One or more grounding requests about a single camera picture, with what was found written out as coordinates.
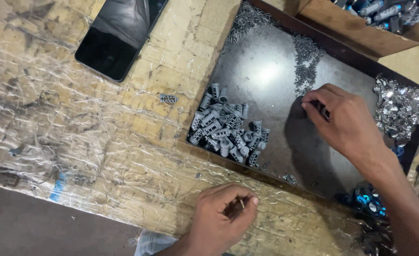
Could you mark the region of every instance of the left hand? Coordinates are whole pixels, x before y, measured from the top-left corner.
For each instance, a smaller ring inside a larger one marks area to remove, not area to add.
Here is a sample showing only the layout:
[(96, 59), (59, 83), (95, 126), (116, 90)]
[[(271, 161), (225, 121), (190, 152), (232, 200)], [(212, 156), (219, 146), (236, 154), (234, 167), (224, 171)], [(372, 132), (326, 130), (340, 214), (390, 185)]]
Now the left hand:
[(190, 233), (183, 238), (188, 240), (189, 255), (221, 255), (238, 243), (254, 222), (258, 203), (252, 190), (233, 182), (203, 190)]

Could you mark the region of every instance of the floor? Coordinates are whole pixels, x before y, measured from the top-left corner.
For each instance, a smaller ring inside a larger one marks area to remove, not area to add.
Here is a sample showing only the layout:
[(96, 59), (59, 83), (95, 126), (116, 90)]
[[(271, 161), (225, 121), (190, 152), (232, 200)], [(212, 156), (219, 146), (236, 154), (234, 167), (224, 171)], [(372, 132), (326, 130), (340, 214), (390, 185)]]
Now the floor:
[(0, 188), (2, 256), (133, 256), (132, 238), (139, 231), (134, 226)]

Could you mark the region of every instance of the metal tray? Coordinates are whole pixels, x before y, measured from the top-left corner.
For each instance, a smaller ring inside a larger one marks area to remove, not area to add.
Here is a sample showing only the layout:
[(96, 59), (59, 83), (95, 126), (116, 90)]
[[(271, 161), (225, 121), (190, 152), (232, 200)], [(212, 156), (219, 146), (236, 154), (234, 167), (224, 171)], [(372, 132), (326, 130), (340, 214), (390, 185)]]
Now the metal tray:
[[(319, 137), (304, 116), (301, 100), (295, 97), (296, 51), (291, 35), (312, 38), (327, 53), (317, 66), (315, 88), (329, 82), (358, 94), (364, 97), (372, 115), (377, 109), (378, 97), (372, 88), (378, 74), (411, 87), (419, 85), (267, 3), (250, 1), (278, 20), (282, 30), (270, 30), (269, 26), (251, 30), (238, 44), (224, 50), (209, 83), (227, 87), (229, 103), (249, 103), (249, 118), (242, 128), (248, 130), (248, 122), (262, 120), (262, 127), (271, 129), (269, 143), (257, 160), (259, 168), (241, 166), (282, 182), (283, 175), (292, 174), (297, 187), (325, 198), (351, 193), (363, 177)], [(401, 164), (405, 173), (418, 144), (419, 125), (404, 148)]]

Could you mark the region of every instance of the workbench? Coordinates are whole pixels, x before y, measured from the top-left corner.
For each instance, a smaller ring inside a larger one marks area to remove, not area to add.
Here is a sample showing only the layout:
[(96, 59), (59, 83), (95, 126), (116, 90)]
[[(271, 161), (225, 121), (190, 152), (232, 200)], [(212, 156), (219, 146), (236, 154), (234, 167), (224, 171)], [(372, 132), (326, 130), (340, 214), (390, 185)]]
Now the workbench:
[[(73, 57), (103, 3), (0, 1), (0, 166), (21, 178), (6, 189), (179, 238), (198, 193), (235, 181), (260, 203), (231, 253), (359, 253), (344, 207), (185, 142), (240, 0), (170, 0), (120, 84)], [(419, 48), (380, 62), (419, 83)], [(160, 93), (179, 101), (160, 103)]]

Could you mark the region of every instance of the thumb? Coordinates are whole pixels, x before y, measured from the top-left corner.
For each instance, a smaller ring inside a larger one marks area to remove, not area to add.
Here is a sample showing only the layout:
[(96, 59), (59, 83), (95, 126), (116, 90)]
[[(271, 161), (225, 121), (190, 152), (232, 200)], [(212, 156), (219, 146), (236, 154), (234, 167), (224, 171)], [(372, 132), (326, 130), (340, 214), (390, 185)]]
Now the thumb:
[(317, 126), (317, 128), (323, 128), (323, 126), (328, 124), (314, 105), (309, 102), (303, 102), (301, 106), (306, 110), (307, 117), (315, 124), (315, 126)]
[(251, 197), (243, 211), (233, 220), (233, 225), (237, 231), (245, 231), (254, 222), (257, 217), (258, 203), (258, 197)]

